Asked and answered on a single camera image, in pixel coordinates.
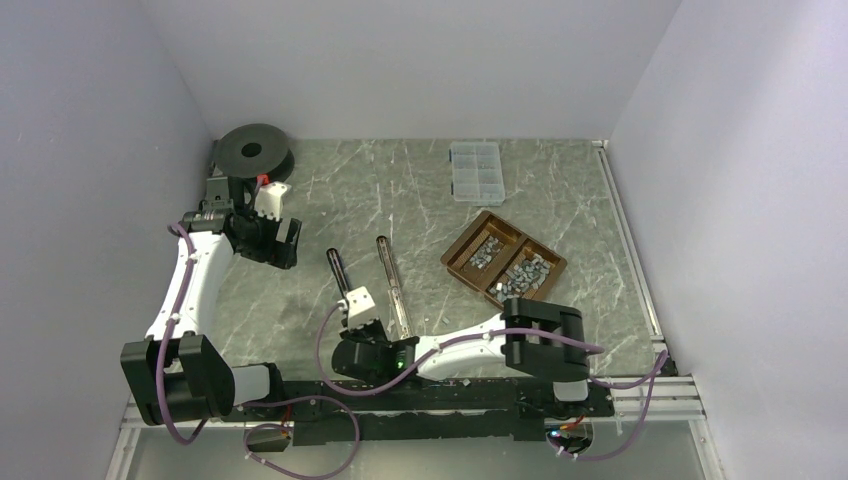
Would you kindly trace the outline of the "black beige stapler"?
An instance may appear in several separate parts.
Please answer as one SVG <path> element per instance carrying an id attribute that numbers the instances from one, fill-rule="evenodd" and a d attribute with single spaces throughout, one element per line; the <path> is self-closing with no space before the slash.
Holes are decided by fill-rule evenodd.
<path id="1" fill-rule="evenodd" d="M 376 238 L 376 243 L 389 285 L 389 299 L 396 317 L 398 336 L 400 340 L 405 340 L 413 336 L 413 331 L 391 245 L 389 239 L 384 235 L 379 235 Z"/>

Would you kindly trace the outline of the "blue stapler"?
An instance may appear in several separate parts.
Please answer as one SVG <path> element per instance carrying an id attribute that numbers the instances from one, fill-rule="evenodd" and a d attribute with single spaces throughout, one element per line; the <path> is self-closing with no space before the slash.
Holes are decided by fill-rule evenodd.
<path id="1" fill-rule="evenodd" d="M 345 299 L 347 294 L 352 290 L 352 287 L 346 272 L 344 261 L 336 248 L 327 249 L 326 258 L 330 266 L 332 276 L 339 289 L 340 296 L 342 299 Z"/>

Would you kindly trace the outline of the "brown staple tray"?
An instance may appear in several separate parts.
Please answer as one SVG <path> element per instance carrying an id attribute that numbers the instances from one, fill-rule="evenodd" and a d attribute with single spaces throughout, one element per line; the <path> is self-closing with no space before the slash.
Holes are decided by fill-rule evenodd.
<path id="1" fill-rule="evenodd" d="M 543 300 L 567 260 L 495 213 L 484 210 L 442 254 L 448 273 L 489 303 Z"/>

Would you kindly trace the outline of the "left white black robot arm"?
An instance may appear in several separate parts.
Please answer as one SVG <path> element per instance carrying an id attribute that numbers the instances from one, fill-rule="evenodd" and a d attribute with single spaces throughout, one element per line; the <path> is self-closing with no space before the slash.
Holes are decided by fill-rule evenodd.
<path id="1" fill-rule="evenodd" d="M 244 403 L 264 420 L 285 411 L 288 394 L 277 367 L 233 367 L 208 334 L 235 257 L 282 270 L 296 266 L 302 223 L 284 214 L 290 190 L 264 175 L 214 176 L 198 208 L 170 225 L 178 253 L 162 306 L 143 339 L 125 344 L 120 356 L 145 424 L 223 418 Z"/>

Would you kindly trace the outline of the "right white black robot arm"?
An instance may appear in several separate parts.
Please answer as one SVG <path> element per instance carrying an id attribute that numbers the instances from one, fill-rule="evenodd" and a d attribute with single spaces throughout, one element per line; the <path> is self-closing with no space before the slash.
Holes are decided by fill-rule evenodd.
<path id="1" fill-rule="evenodd" d="M 512 298 L 490 319 L 442 335 L 391 341 L 378 319 L 342 330 L 331 357 L 332 370 L 364 382 L 365 390 L 332 381 L 320 354 L 314 357 L 324 384 L 350 397 L 376 396 L 409 381 L 442 381 L 470 368 L 502 364 L 554 383 L 553 406 L 564 415 L 574 415 L 590 399 L 585 384 L 589 357 L 603 351 L 586 341 L 580 310 Z"/>

